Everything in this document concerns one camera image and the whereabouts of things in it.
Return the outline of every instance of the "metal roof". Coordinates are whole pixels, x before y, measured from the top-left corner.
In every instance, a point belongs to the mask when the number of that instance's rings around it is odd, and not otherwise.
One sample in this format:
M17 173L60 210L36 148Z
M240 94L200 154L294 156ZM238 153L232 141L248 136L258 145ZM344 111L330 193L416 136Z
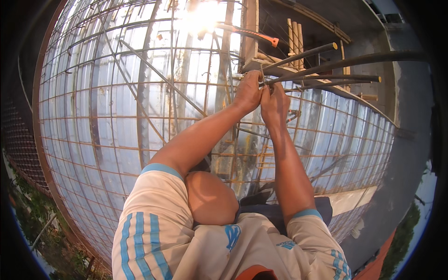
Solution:
M67 209L90 244L109 262L126 197L142 168L163 146L150 122L168 142L176 135L173 108L179 130L203 118L178 94L173 106L167 83L119 40L143 54L168 79L173 73L176 87L207 115L225 106L227 90L230 95L232 92L231 78L219 75L220 55L212 36L198 40L196 35L189 35L184 22L176 19L185 14L184 4L179 2L172 21L169 3L101 1L106 39L97 2L68 1L45 53L36 102L44 153L64 203L59 207ZM216 4L215 21L224 21L227 4ZM233 25L238 26L241 6L234 5ZM222 48L223 33L216 33ZM240 35L231 35L230 50L233 55L239 53ZM234 86L241 77L237 64L238 58L233 57ZM295 85L284 82L284 87ZM297 151L308 176L318 175L339 159L334 168L313 181L316 193L381 184L393 143L394 126L390 122L331 92L314 89L290 94L297 118L288 123L288 130L294 143L305 148ZM254 134L267 135L260 109L245 116L237 127L252 133L227 133L212 151L212 172L242 198L258 185L273 181L275 165L272 142ZM276 203L275 196L271 202ZM341 227L356 222L363 209L333 219L330 230L337 235L336 240L348 234L350 228Z

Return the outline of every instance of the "man's hand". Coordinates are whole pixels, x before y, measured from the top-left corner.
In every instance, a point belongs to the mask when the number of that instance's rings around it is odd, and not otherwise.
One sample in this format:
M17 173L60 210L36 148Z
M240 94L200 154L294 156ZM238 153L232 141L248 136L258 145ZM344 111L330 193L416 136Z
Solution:
M233 105L239 107L245 114L252 112L260 104L261 90L258 89L259 81L262 81L261 72L252 70L244 76L237 87Z
M281 83L275 83L273 87L272 95L268 86L262 88L261 117L269 130L269 134L277 136L286 129L290 100Z

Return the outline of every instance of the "concrete floor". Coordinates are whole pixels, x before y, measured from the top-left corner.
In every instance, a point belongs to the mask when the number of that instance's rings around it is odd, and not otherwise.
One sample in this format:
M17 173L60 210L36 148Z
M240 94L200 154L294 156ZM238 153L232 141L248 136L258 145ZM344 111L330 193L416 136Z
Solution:
M395 50L421 50L413 31L390 33ZM384 185L375 193L363 216L365 228L358 239L351 235L341 247L352 271L357 270L387 240L406 214L426 167L430 150L433 105L429 66L422 62L395 62L398 80L400 127L416 133L414 140L395 137Z

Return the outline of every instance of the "shirt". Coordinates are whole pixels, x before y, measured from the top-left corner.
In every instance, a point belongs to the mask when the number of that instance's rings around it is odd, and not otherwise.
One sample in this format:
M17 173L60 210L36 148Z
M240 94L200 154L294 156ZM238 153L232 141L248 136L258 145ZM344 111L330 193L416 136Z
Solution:
M198 225L182 177L150 164L124 204L112 247L114 279L351 279L344 252L316 210L297 213L281 235L263 215Z

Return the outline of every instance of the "blue stripe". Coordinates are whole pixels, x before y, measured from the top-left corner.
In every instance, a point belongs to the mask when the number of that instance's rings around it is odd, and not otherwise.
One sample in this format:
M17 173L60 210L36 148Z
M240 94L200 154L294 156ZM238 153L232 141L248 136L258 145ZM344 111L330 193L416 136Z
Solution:
M127 219L123 225L123 231L121 232L120 240L120 253L121 253L121 269L125 273L126 279L135 279L134 274L132 274L129 268L129 255L128 255L128 244L126 243L129 238L129 227L131 226L132 213L127 216Z
M143 248L143 212L136 213L135 235L134 235L134 248L135 248L135 261L142 272L144 279L153 280L154 277L151 274L148 264L145 260L145 250Z
M150 232L151 253L154 255L155 261L157 262L157 265L162 271L164 279L171 280L172 279L171 271L169 270L164 254L162 253L162 251L160 251L159 216L149 214L149 217L151 220L151 232Z
M350 279L350 274L347 273L347 263L345 262L345 260L342 258L342 254L337 251L339 259L342 261L342 271L345 273L345 276L342 280L349 280Z
M336 250L332 249L332 256L335 257L335 260L333 261L333 266L336 268L335 277L334 280L339 280L340 273L342 270L339 268L339 258L336 257Z
M179 172L177 172L173 168L171 168L165 164L158 164L158 163L148 164L145 168L143 168L142 173L140 173L140 174L143 174L148 171L153 171L153 170L163 171L163 172L166 172L166 173L176 176L177 178L181 179L182 181L184 180L184 178L182 178L182 176L179 174Z
M293 218L299 218L299 217L308 216L308 215L318 216L321 220L323 220L319 211L317 211L316 209L305 209L303 211L300 211L300 212L294 214Z

